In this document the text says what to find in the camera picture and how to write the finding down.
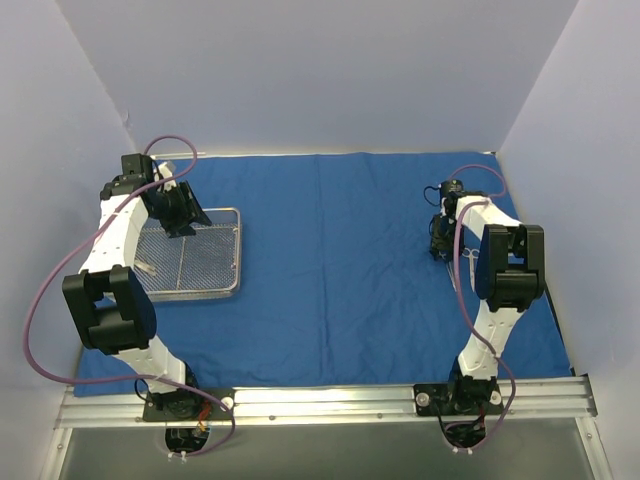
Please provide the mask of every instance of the wire mesh tray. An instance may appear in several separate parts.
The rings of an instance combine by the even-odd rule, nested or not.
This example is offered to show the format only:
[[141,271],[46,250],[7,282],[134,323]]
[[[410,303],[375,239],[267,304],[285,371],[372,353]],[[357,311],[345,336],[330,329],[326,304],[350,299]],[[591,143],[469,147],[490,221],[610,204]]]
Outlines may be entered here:
[[194,236],[168,238],[152,219],[140,231],[134,270],[152,302],[224,298],[240,287],[240,212],[204,212],[212,225],[193,225]]

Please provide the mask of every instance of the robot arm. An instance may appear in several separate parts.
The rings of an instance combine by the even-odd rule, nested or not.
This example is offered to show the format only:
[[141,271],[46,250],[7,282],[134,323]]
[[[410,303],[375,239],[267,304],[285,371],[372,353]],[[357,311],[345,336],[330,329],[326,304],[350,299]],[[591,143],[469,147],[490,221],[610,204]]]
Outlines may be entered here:
[[[470,204],[462,217],[462,212]],[[454,252],[457,222],[481,240],[475,271],[475,291],[480,307],[474,329],[499,357],[511,330],[531,302],[545,289],[544,232],[537,225],[523,225],[504,212],[482,192],[466,192],[462,182],[440,185],[441,211],[433,218],[431,253],[450,261]],[[510,258],[520,259],[519,263]],[[450,403],[463,413],[491,400],[496,389],[498,363],[487,345],[471,335],[454,361],[450,376]]]
[[[140,154],[123,156],[122,170],[123,174],[107,183],[100,193],[100,225],[134,190],[152,183],[159,175],[166,178],[172,174],[166,163],[154,172],[151,157]],[[174,357],[156,335],[155,310],[132,267],[140,230],[147,218],[159,220],[169,237],[194,235],[191,223],[211,222],[188,182],[175,181],[134,198],[116,215],[94,242],[80,272],[63,280],[65,300],[82,343],[122,360],[138,374],[197,386],[189,367]],[[101,302],[105,293],[112,294],[115,304]],[[158,405],[176,401],[186,393],[160,382],[148,383]]]
[[[470,207],[461,218],[467,205],[478,202],[486,203]],[[481,300],[474,328],[500,356],[516,322],[544,292],[544,233],[538,226],[522,225],[478,195],[458,198],[455,218],[481,239],[475,275]],[[524,263],[509,264],[510,254]],[[475,335],[458,363],[462,374],[474,379],[490,380],[498,374],[496,359]]]

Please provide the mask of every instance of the purple cable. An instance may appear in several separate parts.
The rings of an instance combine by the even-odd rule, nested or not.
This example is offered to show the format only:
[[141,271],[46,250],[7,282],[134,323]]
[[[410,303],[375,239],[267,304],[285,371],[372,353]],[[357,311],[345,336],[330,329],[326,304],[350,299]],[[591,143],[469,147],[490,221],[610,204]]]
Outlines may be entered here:
[[[469,203],[468,205],[466,205],[462,209],[462,211],[460,212],[459,218],[458,218],[458,222],[456,223],[455,235],[453,237],[453,251],[454,252],[460,251],[459,249],[460,249],[460,233],[462,231],[462,219],[464,218],[466,213],[472,207],[477,207],[477,206],[480,206],[480,205],[486,205],[487,203],[488,202],[483,202],[483,201],[471,202],[471,203]],[[458,304],[460,305],[460,310],[462,311],[462,316],[464,317],[464,321],[466,322],[467,327],[469,327],[469,330],[471,330],[471,333],[473,334],[474,337],[476,337],[478,340],[480,340],[482,343],[484,343],[487,346],[487,348],[489,349],[489,351],[491,352],[493,357],[502,366],[502,368],[504,368],[504,370],[507,372],[509,380],[511,381],[511,395],[509,395],[509,399],[507,400],[507,403],[504,406],[504,410],[502,410],[502,413],[500,414],[500,417],[498,417],[498,420],[496,421],[496,424],[489,431],[487,436],[484,437],[482,440],[480,440],[480,442],[478,442],[476,445],[474,445],[473,447],[469,448],[469,450],[475,450],[476,448],[479,448],[482,445],[484,445],[495,434],[495,432],[500,428],[500,426],[504,422],[504,418],[507,416],[507,412],[509,412],[509,409],[511,408],[511,404],[513,403],[513,400],[516,397],[516,378],[513,375],[513,372],[511,371],[511,369],[504,362],[504,360],[502,360],[502,358],[497,356],[498,354],[496,352],[496,349],[493,348],[493,345],[491,345],[491,342],[489,342],[489,340],[487,340],[482,335],[480,335],[480,333],[473,326],[473,322],[471,321],[471,317],[469,317],[469,312],[467,311],[467,307],[466,307],[466,305],[464,303],[464,297],[462,296],[462,282],[460,281],[460,257],[458,255],[454,255],[453,256],[453,279],[454,279],[454,283],[456,284],[456,296],[458,297]]]
[[235,418],[233,417],[233,413],[231,412],[231,409],[228,408],[220,400],[218,400],[217,398],[215,398],[212,395],[209,395],[207,392],[204,392],[204,391],[199,390],[199,389],[194,388],[194,387],[190,387],[189,385],[184,385],[184,384],[179,383],[179,382],[174,382],[173,380],[169,380],[169,379],[166,379],[166,378],[157,378],[157,377],[155,377],[153,375],[120,375],[120,376],[117,376],[117,377],[90,378],[90,379],[61,377],[61,376],[55,375],[55,374],[45,370],[36,361],[36,359],[34,358],[33,354],[31,353],[31,347],[29,345],[29,333],[31,331],[31,324],[33,323],[33,318],[34,318],[34,315],[36,313],[36,309],[38,308],[38,304],[40,303],[40,300],[42,300],[44,292],[51,285],[51,282],[53,282],[53,279],[58,275],[58,273],[60,273],[60,271],[67,265],[67,263],[69,263],[69,261],[73,257],[75,257],[78,253],[80,253],[82,250],[84,250],[86,247],[88,247],[96,238],[98,238],[100,235],[102,235],[105,232],[105,230],[107,228],[109,228],[109,225],[111,225],[111,223],[113,223],[113,221],[116,218],[116,215],[118,213],[120,213],[120,211],[122,211],[122,209],[131,200],[133,200],[138,195],[140,195],[141,193],[143,193],[143,192],[145,192],[145,191],[147,191],[149,189],[156,188],[156,187],[158,187],[158,186],[160,186],[160,185],[162,185],[162,184],[164,184],[166,182],[169,182],[171,180],[177,180],[178,178],[181,178],[181,177],[185,176],[187,173],[189,173],[191,170],[193,170],[193,167],[195,167],[196,163],[198,163],[198,151],[196,150],[196,147],[189,140],[187,140],[186,138],[181,137],[179,135],[162,135],[160,137],[154,138],[153,140],[151,140],[149,145],[147,145],[147,148],[144,149],[144,154],[146,155],[149,152],[149,150],[151,149],[151,147],[153,147],[160,140],[164,140],[164,139],[180,140],[181,142],[183,142],[183,143],[185,143],[186,145],[189,146],[189,148],[193,152],[193,160],[191,160],[191,163],[189,164],[189,166],[187,168],[185,168],[179,174],[176,174],[176,175],[173,175],[171,177],[167,177],[167,178],[163,178],[163,179],[157,180],[157,181],[155,181],[153,183],[149,183],[149,184],[144,185],[144,186],[138,188],[137,190],[135,190],[127,198],[125,198],[120,205],[118,205],[116,207],[116,209],[111,214],[111,216],[107,219],[107,221],[104,222],[104,224],[93,235],[91,235],[84,242],[82,242],[78,247],[76,247],[69,254],[67,254],[67,256],[64,257],[60,261],[60,263],[58,263],[58,265],[56,265],[53,268],[51,273],[49,273],[49,275],[45,278],[44,282],[42,282],[42,285],[40,285],[40,288],[38,289],[33,301],[31,302],[31,305],[29,306],[29,309],[27,310],[27,318],[25,320],[24,328],[22,330],[22,351],[24,353],[25,358],[27,359],[27,363],[29,363],[31,368],[33,368],[41,376],[43,376],[45,378],[48,378],[49,380],[52,380],[54,382],[65,383],[65,384],[69,384],[69,385],[92,385],[92,384],[98,384],[98,383],[111,383],[111,382],[120,382],[120,381],[127,381],[127,380],[153,380],[153,381],[156,381],[156,382],[164,383],[165,385],[171,385],[172,387],[181,388],[183,390],[187,390],[189,392],[193,392],[193,393],[195,393],[197,395],[200,395],[201,397],[203,397],[207,401],[218,405],[223,411],[228,412],[229,414],[231,414],[231,428],[229,429],[229,432],[227,433],[227,435],[225,435],[222,439],[220,439],[219,441],[215,442],[214,444],[212,444],[212,445],[210,445],[210,446],[208,446],[206,448],[203,448],[202,450],[199,450],[197,452],[188,453],[187,456],[191,457],[191,456],[196,456],[196,455],[203,455],[205,453],[208,453],[208,452],[214,450],[215,448],[219,447],[220,445],[225,443],[227,440],[229,440],[231,438],[231,436],[233,435],[233,433],[235,432],[235,430],[236,430],[236,421],[235,421]]
[[453,177],[455,177],[458,173],[460,173],[460,172],[462,172],[464,170],[468,170],[470,168],[479,168],[479,169],[491,172],[496,177],[498,177],[498,179],[502,183],[502,191],[500,193],[492,193],[491,195],[489,195],[489,198],[504,197],[507,194],[507,182],[505,182],[504,177],[502,175],[500,175],[500,173],[497,170],[495,170],[495,169],[493,169],[491,167],[487,167],[486,165],[480,165],[479,163],[470,163],[469,165],[464,165],[464,166],[462,166],[460,168],[456,168],[453,171],[453,173],[451,175],[449,175],[449,180],[451,180]]

